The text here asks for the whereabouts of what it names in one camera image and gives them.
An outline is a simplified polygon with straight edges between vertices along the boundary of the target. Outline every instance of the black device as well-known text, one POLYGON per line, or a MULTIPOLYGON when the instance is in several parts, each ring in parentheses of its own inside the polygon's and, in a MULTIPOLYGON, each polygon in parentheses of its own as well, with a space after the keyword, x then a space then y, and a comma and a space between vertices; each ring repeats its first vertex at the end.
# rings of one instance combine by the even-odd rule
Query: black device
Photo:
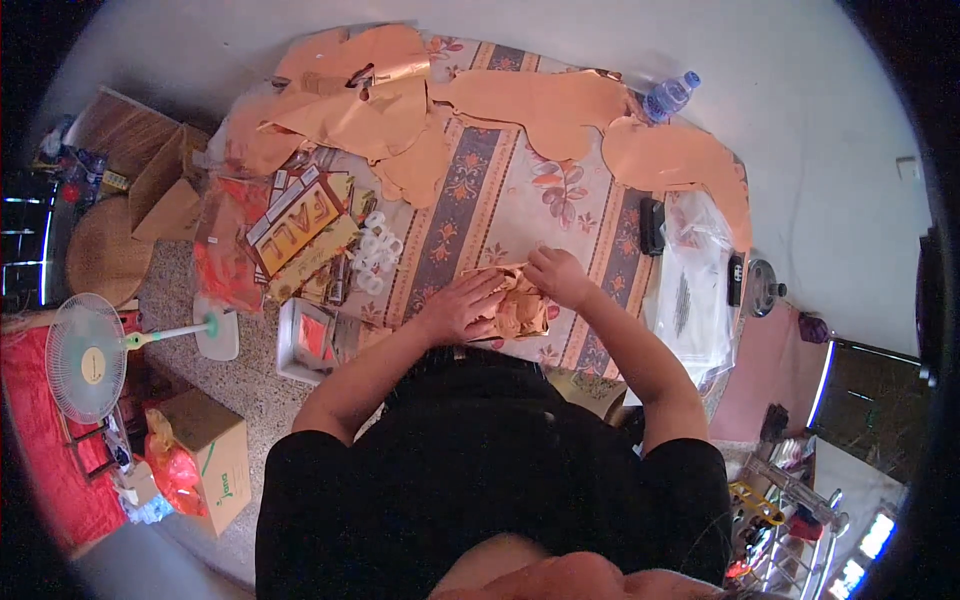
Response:
POLYGON ((640 251, 647 256, 663 254, 663 203, 649 196, 640 199, 640 251))
POLYGON ((727 304, 739 306, 743 293, 743 254, 734 252, 727 261, 727 304))

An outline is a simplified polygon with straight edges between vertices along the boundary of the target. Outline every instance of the window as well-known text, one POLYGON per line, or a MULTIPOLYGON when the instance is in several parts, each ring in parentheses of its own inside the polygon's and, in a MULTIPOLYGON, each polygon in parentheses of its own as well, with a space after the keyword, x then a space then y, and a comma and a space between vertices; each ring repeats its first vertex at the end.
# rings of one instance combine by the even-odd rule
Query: window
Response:
POLYGON ((860 584, 860 580, 867 573, 870 562, 880 555, 883 551, 883 545, 894 532, 894 520, 890 514, 880 510, 874 516, 874 521, 870 529, 860 540, 858 549, 861 556, 855 559, 849 559, 843 567, 843 573, 833 580, 828 588, 828 592, 833 594, 838 600, 847 600, 850 593, 860 584))
POLYGON ((870 531, 860 541, 860 552, 867 555, 872 561, 880 554, 883 544, 894 531, 894 521, 884 513, 877 513, 870 531))
POLYGON ((847 600, 850 597, 850 592, 859 585, 860 580, 866 573, 867 571, 857 561, 850 559, 843 567, 843 577, 837 577, 833 580, 833 585, 830 586, 828 591, 839 600, 847 600))

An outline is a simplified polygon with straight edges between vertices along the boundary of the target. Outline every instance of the bottle cap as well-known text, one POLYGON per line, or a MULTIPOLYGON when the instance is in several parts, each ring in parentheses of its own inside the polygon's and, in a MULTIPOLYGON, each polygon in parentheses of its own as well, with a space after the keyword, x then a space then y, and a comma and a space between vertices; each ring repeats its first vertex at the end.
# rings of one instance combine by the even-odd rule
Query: bottle cap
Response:
POLYGON ((694 87, 700 85, 700 76, 693 71, 687 71, 684 74, 684 81, 690 86, 690 89, 693 89, 694 87))

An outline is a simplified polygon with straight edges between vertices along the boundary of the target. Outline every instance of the electric fan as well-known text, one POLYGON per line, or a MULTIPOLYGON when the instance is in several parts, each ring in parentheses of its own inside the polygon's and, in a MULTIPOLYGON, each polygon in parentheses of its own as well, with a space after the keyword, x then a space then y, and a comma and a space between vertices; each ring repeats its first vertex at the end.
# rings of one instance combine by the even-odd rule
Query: electric fan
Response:
POLYGON ((82 424, 113 410, 127 374, 127 352, 144 344, 194 333, 202 355, 232 360, 240 350, 235 312, 194 298, 193 325, 124 335, 113 306, 96 294, 78 294, 60 307, 47 333, 47 382, 62 412, 82 424))

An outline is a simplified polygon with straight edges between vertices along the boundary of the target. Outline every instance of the black shirt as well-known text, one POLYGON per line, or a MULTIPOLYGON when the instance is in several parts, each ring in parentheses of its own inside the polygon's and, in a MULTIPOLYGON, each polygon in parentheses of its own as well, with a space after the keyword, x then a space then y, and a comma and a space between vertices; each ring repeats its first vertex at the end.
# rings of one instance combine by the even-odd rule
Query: black shirt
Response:
POLYGON ((319 431, 277 442, 257 523, 257 596, 422 599, 499 533, 557 556, 596 552, 624 573, 722 582, 732 525, 715 447, 674 440, 640 460, 546 382, 505 373, 477 370, 480 386, 458 375, 462 389, 390 410, 350 448, 319 431))

